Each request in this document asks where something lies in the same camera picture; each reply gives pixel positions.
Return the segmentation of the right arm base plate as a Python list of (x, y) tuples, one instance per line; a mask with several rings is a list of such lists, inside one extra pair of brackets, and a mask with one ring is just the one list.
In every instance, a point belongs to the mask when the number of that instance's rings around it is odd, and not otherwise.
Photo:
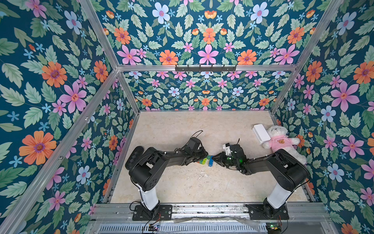
[(278, 209), (271, 205), (246, 204), (251, 220), (288, 220), (289, 214), (286, 204)]

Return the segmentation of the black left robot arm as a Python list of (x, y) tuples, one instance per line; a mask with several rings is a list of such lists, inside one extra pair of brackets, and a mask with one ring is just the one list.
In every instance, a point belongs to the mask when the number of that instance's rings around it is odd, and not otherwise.
[(141, 205), (147, 211), (153, 212), (159, 206), (156, 185), (163, 172), (171, 166), (187, 166), (205, 159), (208, 152), (202, 142), (191, 137), (181, 148), (174, 151), (160, 151), (154, 147), (144, 149), (137, 146), (125, 163), (131, 182), (138, 188)]

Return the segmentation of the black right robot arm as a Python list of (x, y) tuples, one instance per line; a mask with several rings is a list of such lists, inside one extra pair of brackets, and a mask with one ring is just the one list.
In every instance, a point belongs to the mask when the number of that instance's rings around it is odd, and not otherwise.
[(264, 200), (262, 208), (262, 212), (268, 217), (273, 216), (285, 206), (293, 192), (310, 177), (306, 166), (284, 149), (279, 149), (268, 156), (248, 159), (239, 144), (227, 143), (223, 148), (223, 152), (212, 157), (213, 161), (220, 166), (239, 171), (247, 176), (267, 171), (273, 175), (277, 183), (271, 194)]

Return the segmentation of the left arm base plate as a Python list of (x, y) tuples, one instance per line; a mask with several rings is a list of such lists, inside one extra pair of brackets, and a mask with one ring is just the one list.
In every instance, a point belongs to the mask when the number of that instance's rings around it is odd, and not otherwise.
[(134, 209), (132, 221), (171, 220), (172, 205), (157, 205), (153, 210), (148, 210), (143, 205), (137, 205)]

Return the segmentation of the blue lego brick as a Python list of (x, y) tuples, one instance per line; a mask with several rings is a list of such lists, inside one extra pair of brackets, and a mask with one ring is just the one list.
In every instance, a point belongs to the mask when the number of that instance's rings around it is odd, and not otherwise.
[(207, 157), (207, 161), (208, 161), (208, 166), (209, 166), (209, 167), (212, 167), (212, 166), (213, 166), (213, 163), (214, 163), (214, 160), (212, 159), (212, 156), (208, 156), (208, 157)]

